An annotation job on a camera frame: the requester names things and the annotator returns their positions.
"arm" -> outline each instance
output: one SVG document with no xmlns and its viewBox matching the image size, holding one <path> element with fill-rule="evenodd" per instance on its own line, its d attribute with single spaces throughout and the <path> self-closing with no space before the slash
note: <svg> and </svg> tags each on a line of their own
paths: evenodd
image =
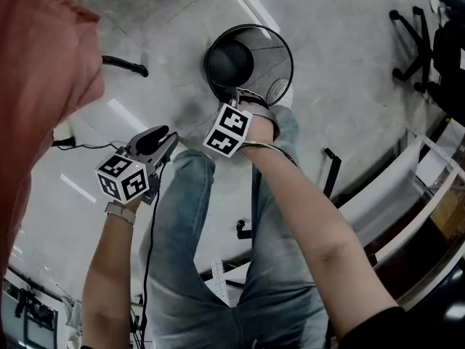
<svg viewBox="0 0 465 349">
<path fill-rule="evenodd" d="M 126 205 L 136 213 L 140 198 Z M 129 348 L 132 226 L 108 215 L 87 272 L 82 300 L 83 345 Z"/>
<path fill-rule="evenodd" d="M 272 126 L 262 119 L 254 117 L 248 139 L 269 143 Z M 338 338 L 377 313 L 397 306 L 374 273 L 351 227 L 302 171 L 271 149 L 244 151 L 273 192 Z"/>
</svg>

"gray tiled floor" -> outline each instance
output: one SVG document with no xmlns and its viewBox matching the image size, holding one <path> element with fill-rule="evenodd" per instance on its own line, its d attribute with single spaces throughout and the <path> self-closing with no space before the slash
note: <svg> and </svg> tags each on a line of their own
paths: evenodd
<svg viewBox="0 0 465 349">
<path fill-rule="evenodd" d="M 395 66 L 405 66 L 411 59 L 413 46 L 405 30 L 395 29 L 388 12 L 398 9 L 411 17 L 413 5 L 422 7 L 433 36 L 437 19 L 428 0 L 80 1 L 102 16 L 99 32 L 105 54 L 142 61 L 150 69 L 144 79 L 105 68 L 104 97 L 72 118 L 82 142 L 128 141 L 144 126 L 168 124 L 189 143 L 199 143 L 217 110 L 217 100 L 203 79 L 203 54 L 221 32 L 257 17 L 275 26 L 294 54 L 293 111 L 301 127 L 297 150 L 302 169 L 314 181 L 324 147 L 343 161 L 338 191 L 395 144 L 405 123 L 426 129 L 440 113 L 410 84 L 391 77 Z M 407 52 L 399 36 L 407 43 Z M 111 107 L 115 104 L 126 110 L 126 119 L 115 113 Z M 128 122 L 127 113 L 136 124 Z M 106 199 L 92 172 L 104 155 L 50 151 L 39 162 L 25 232 L 17 240 L 22 254 L 16 252 L 11 260 L 47 287 L 59 283 L 75 297 L 80 297 L 104 220 Z M 96 203 L 64 185 L 60 174 L 91 193 Z M 217 158 L 211 206 L 195 259 L 199 270 L 207 269 L 215 258 L 232 257 L 250 247 L 249 241 L 235 238 L 237 219 L 250 218 L 250 175 L 249 164 L 240 156 L 230 161 Z M 167 172 L 164 186 L 170 177 L 172 172 Z M 43 192 L 46 181 L 54 185 Z M 225 209 L 220 203 L 230 205 Z M 150 217 L 148 209 L 142 212 L 134 255 Z M 140 287 L 135 258 L 133 265 L 135 292 Z"/>
</svg>

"office chair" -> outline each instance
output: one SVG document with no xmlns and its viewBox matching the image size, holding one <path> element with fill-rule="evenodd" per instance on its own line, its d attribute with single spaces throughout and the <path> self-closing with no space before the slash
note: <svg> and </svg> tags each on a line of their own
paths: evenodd
<svg viewBox="0 0 465 349">
<path fill-rule="evenodd" d="M 423 68 L 421 77 L 421 83 L 415 83 L 415 90 L 421 93 L 425 93 L 428 85 L 429 67 L 431 65 L 432 50 L 429 42 L 428 25 L 426 24 L 426 18 L 424 11 L 421 8 L 413 7 L 413 15 L 420 16 L 421 19 L 421 37 L 413 29 L 411 24 L 402 16 L 397 10 L 391 10 L 389 12 L 389 18 L 396 21 L 399 20 L 407 29 L 408 33 L 412 36 L 418 47 L 418 56 L 403 73 L 399 68 L 395 68 L 392 71 L 392 76 L 401 81 L 407 81 L 417 70 Z"/>
</svg>

